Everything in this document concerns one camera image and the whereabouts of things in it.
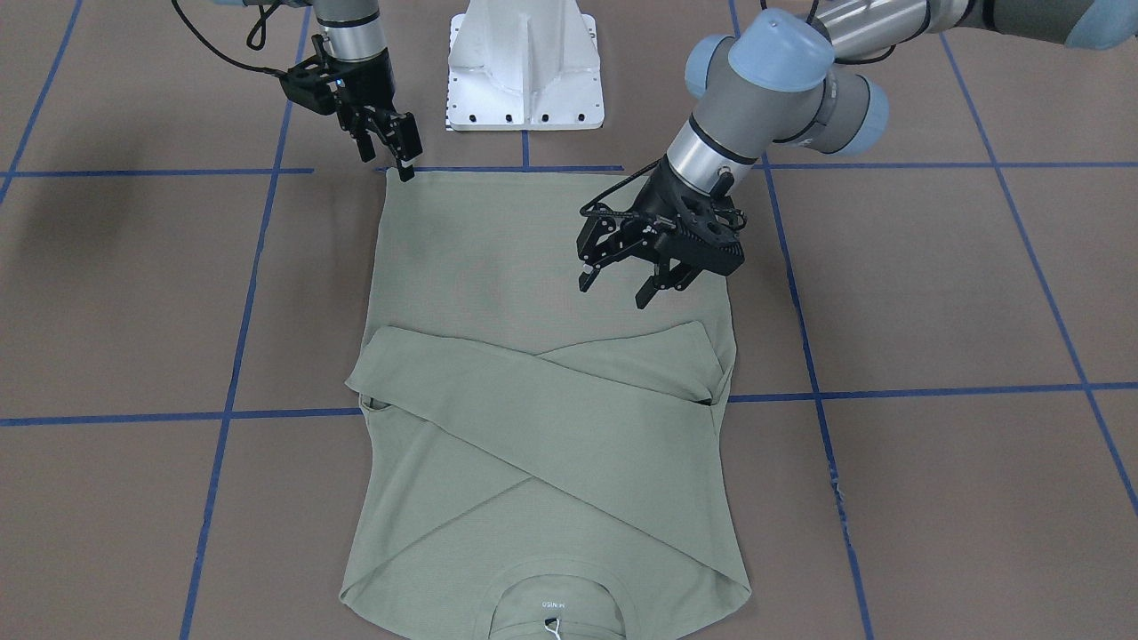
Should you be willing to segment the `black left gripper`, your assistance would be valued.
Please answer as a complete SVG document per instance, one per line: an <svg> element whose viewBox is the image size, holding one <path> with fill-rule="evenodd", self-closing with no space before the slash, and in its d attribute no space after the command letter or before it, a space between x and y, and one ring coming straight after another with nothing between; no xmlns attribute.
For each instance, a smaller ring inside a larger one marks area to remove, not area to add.
<svg viewBox="0 0 1138 640"><path fill-rule="evenodd" d="M744 262L740 232L745 214L726 194L734 184L729 172L714 183L711 194L701 192L659 159L622 182L638 186L629 208L582 208L585 222L576 240L580 292L589 290L602 268L625 259L655 263L635 296L638 309L648 307L658 292L683 292L699 270L733 273Z"/></svg>

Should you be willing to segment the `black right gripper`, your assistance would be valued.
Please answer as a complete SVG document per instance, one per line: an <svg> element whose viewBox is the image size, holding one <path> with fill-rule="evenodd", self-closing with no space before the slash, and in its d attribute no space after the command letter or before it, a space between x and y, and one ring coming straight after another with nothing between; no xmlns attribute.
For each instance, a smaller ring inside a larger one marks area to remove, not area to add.
<svg viewBox="0 0 1138 640"><path fill-rule="evenodd" d="M358 159L376 158L373 139L366 130L365 112L373 117L373 132L396 162L402 182L415 175L414 164L422 154L422 142L414 114L399 113L394 106L395 85L388 48L369 60L348 61L331 57L336 74L337 117L357 145Z"/></svg>

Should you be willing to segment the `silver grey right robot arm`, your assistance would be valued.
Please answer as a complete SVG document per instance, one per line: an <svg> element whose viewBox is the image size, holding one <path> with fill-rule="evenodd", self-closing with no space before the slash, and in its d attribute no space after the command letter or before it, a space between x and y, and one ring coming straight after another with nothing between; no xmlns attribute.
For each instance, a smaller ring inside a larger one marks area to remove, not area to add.
<svg viewBox="0 0 1138 640"><path fill-rule="evenodd" d="M378 1L310 1L321 33L307 60L289 69L256 68L279 80L284 97L320 115L336 115L357 143L358 158L376 158L380 141L402 182L414 177L422 153L414 114L396 109L395 80Z"/></svg>

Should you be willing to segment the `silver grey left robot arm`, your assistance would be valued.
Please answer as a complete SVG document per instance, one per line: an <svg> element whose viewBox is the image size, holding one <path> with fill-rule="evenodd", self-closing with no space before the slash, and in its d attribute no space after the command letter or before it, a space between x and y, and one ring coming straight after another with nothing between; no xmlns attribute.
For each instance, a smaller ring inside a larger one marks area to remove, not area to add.
<svg viewBox="0 0 1138 640"><path fill-rule="evenodd" d="M885 91L856 65L948 28L983 28L1074 49L1106 50L1135 36L1133 1L838 1L805 15L764 8L739 36L706 36L685 83L696 106L630 208L603 196L582 206L578 287L602 268L646 260L635 302L682 292L703 272L732 274L744 261L747 216L732 192L773 145L825 155L866 151L887 128Z"/></svg>

